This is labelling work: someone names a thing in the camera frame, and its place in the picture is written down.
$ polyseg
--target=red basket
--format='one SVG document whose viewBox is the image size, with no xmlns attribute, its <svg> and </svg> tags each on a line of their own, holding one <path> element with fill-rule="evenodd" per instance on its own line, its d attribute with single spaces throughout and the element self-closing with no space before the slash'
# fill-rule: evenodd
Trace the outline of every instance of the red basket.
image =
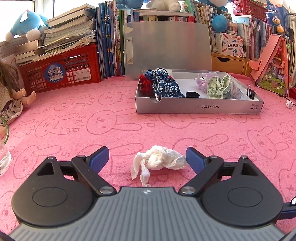
<svg viewBox="0 0 296 241">
<path fill-rule="evenodd" d="M 235 16 L 251 15 L 257 19 L 267 22 L 268 9 L 250 0 L 231 0 L 233 14 Z"/>
<path fill-rule="evenodd" d="M 19 70 L 28 94 L 101 81 L 96 44 L 19 66 Z"/>
</svg>

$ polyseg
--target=picture book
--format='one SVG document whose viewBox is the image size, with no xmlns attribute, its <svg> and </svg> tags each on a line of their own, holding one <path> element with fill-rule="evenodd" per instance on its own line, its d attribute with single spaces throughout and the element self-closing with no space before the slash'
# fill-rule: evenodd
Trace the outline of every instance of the picture book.
<svg viewBox="0 0 296 241">
<path fill-rule="evenodd" d="M 251 60 L 250 77 L 261 88 L 287 96 L 289 87 L 287 42 L 284 36 L 272 34 L 258 61 Z"/>
</svg>

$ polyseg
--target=crumpled tissue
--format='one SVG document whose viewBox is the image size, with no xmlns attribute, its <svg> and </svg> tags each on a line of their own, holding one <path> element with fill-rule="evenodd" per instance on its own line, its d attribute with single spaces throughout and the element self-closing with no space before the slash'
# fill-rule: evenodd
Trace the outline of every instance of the crumpled tissue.
<svg viewBox="0 0 296 241">
<path fill-rule="evenodd" d="M 286 106 L 287 106 L 289 109 L 294 109 L 293 103 L 292 103 L 291 101 L 289 101 L 289 100 L 287 100 Z"/>
<path fill-rule="evenodd" d="M 134 180 L 137 177 L 141 167 L 140 180 L 142 185 L 143 187 L 151 187 L 148 184 L 149 170 L 160 170 L 165 167 L 177 171 L 187 165 L 185 156 L 180 153 L 162 146 L 153 146 L 145 153 L 138 152 L 136 154 L 131 167 L 131 179 Z"/>
</svg>

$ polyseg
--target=wooden drawer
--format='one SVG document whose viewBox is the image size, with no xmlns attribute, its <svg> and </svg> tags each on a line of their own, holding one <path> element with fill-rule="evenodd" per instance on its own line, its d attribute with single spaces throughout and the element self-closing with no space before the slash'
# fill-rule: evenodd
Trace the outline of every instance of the wooden drawer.
<svg viewBox="0 0 296 241">
<path fill-rule="evenodd" d="M 221 58 L 212 56 L 212 70 L 233 74 L 244 74 L 244 61 L 227 57 Z"/>
<path fill-rule="evenodd" d="M 246 62 L 246 71 L 244 73 L 244 75 L 250 77 L 250 73 L 252 72 L 252 68 L 249 66 L 249 62 Z"/>
</svg>

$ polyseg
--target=blue stuffed animal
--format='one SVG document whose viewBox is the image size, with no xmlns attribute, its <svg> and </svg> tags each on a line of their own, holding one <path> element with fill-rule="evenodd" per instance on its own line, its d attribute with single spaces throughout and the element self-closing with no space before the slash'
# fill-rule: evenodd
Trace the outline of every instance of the blue stuffed animal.
<svg viewBox="0 0 296 241">
<path fill-rule="evenodd" d="M 16 20 L 12 29 L 6 34 L 5 41 L 10 43 L 15 35 L 26 36 L 32 42 L 39 39 L 48 28 L 48 19 L 41 14 L 26 10 Z"/>
<path fill-rule="evenodd" d="M 148 0 L 117 0 L 116 6 L 118 9 L 137 9 L 141 8 L 144 2 L 148 2 Z"/>
<path fill-rule="evenodd" d="M 228 12 L 227 8 L 225 6 L 228 4 L 229 0 L 198 0 L 201 3 L 210 5 L 212 7 L 215 7 L 219 10 L 223 10 Z M 228 27 L 228 21 L 226 17 L 223 14 L 219 14 L 218 16 L 214 17 L 212 21 L 213 29 L 216 33 L 222 33 L 226 31 Z"/>
</svg>

